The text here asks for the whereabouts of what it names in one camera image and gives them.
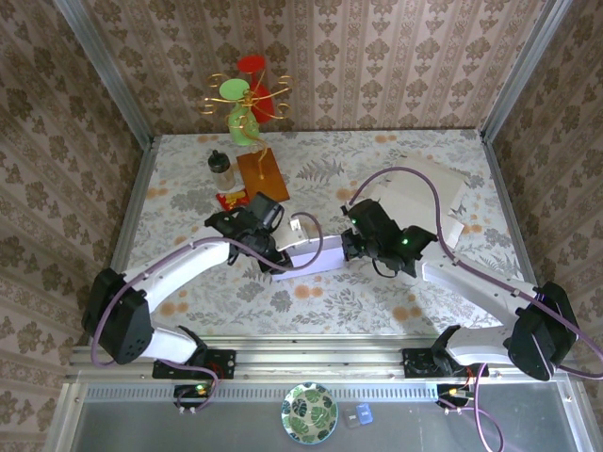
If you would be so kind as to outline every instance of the black lid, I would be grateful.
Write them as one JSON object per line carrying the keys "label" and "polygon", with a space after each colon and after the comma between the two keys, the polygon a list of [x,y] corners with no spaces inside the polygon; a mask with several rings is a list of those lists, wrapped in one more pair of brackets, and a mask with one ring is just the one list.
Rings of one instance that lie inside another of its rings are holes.
{"label": "black lid", "polygon": [[219,153],[215,149],[207,159],[207,165],[211,172],[225,172],[230,168],[230,160],[225,153]]}

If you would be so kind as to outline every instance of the green leaf plate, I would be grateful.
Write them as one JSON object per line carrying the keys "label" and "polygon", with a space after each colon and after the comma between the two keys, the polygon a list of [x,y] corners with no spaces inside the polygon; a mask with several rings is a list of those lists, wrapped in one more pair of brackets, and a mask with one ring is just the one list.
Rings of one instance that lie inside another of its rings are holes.
{"label": "green leaf plate", "polygon": [[302,383],[292,388],[281,406],[285,431],[301,444],[318,444],[329,438],[337,425],[337,403],[318,383]]}

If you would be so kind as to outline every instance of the floral tablecloth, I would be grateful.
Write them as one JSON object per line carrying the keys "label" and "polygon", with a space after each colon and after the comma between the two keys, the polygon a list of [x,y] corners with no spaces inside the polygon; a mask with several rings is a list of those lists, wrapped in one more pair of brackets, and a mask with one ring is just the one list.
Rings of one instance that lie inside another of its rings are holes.
{"label": "floral tablecloth", "polygon": [[[287,213],[314,214],[327,234],[349,227],[339,207],[370,174],[406,154],[421,155],[467,177],[456,216],[464,226],[456,252],[521,278],[484,150],[474,131],[303,132],[264,134],[291,200]],[[231,162],[249,151],[228,135],[161,138],[130,257],[137,266],[186,241],[220,207],[206,164],[210,150]],[[155,320],[200,335],[268,333],[434,334],[448,325],[497,322],[446,289],[400,274],[388,280],[371,263],[273,282],[241,256],[216,266],[165,300]]]}

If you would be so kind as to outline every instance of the wall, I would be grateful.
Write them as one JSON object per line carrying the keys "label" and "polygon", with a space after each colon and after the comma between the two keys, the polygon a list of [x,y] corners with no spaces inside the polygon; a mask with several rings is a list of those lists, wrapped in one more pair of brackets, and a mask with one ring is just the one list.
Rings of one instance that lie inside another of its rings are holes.
{"label": "wall", "polygon": [[[573,3],[494,147],[537,278],[603,345],[603,2]],[[603,385],[587,390],[603,426]]]}
{"label": "wall", "polygon": [[266,130],[475,128],[543,0],[84,0],[154,132],[225,130],[196,101],[211,73],[260,53],[293,75]]}
{"label": "wall", "polygon": [[51,2],[0,2],[0,450],[41,450],[138,146]]}

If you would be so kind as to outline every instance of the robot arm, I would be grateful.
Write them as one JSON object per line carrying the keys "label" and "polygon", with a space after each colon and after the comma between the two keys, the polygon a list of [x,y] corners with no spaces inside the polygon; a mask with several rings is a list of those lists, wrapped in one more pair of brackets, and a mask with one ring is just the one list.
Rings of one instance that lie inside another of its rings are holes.
{"label": "robot arm", "polygon": [[343,211],[354,226],[342,234],[347,260],[366,256],[375,266],[379,262],[413,277],[417,277],[418,267],[423,280],[462,295],[502,323],[475,330],[448,327],[432,347],[434,364],[445,375],[473,363],[508,363],[535,379],[552,378],[577,336],[518,294],[538,297],[577,326],[561,287],[553,282],[533,287],[477,263],[466,266],[442,251],[435,243],[436,235],[416,226],[401,230],[373,200],[358,202],[350,210],[344,207]]}
{"label": "robot arm", "polygon": [[[279,203],[258,193],[244,209],[212,215],[185,246],[169,250],[122,275],[111,268],[103,270],[92,286],[82,319],[84,329],[93,335],[110,301],[131,284],[102,326],[101,347],[119,364],[131,363],[139,357],[187,363],[195,356],[201,357],[203,364],[206,347],[201,339],[182,327],[182,331],[154,328],[151,314],[167,296],[197,275],[224,262],[232,265],[241,252],[248,254],[225,239],[243,244],[276,266],[291,267],[286,248],[303,243],[307,237],[297,220],[281,226],[283,214]],[[282,272],[263,262],[260,268],[272,274]]]}

